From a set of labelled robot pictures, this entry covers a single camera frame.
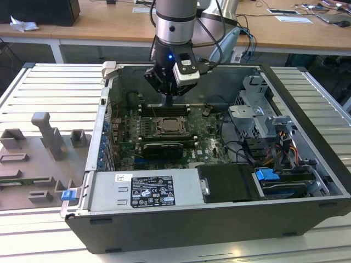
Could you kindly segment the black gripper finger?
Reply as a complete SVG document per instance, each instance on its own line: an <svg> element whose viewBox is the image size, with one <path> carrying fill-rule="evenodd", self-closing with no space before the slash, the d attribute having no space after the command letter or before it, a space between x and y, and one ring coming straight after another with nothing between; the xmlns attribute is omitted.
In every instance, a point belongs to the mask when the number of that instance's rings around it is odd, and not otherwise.
<svg viewBox="0 0 351 263"><path fill-rule="evenodd" d="M144 77L157 93L162 94L162 104L170 107L170 78L163 67L152 67L146 70Z"/></svg>
<svg viewBox="0 0 351 263"><path fill-rule="evenodd" d="M198 82L187 85L178 85L176 81L173 81L169 86L169 106L172 106L176 97L183 96L192 88L197 86Z"/></svg>

